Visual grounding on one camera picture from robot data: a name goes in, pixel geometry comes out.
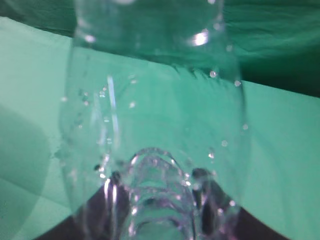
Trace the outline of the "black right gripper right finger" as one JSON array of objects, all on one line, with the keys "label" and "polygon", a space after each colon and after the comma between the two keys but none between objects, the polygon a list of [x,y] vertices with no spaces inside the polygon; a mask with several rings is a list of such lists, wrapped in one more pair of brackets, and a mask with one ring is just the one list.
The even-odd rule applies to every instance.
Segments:
[{"label": "black right gripper right finger", "polygon": [[282,235],[238,205],[204,168],[192,170],[192,189],[206,240],[280,240]]}]

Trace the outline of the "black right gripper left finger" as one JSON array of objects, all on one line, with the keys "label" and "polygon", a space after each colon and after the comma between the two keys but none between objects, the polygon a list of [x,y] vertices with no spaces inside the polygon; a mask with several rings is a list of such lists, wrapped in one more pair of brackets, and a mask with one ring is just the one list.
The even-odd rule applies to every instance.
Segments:
[{"label": "black right gripper left finger", "polygon": [[129,214],[129,193],[108,178],[90,199],[38,240],[119,240]]}]

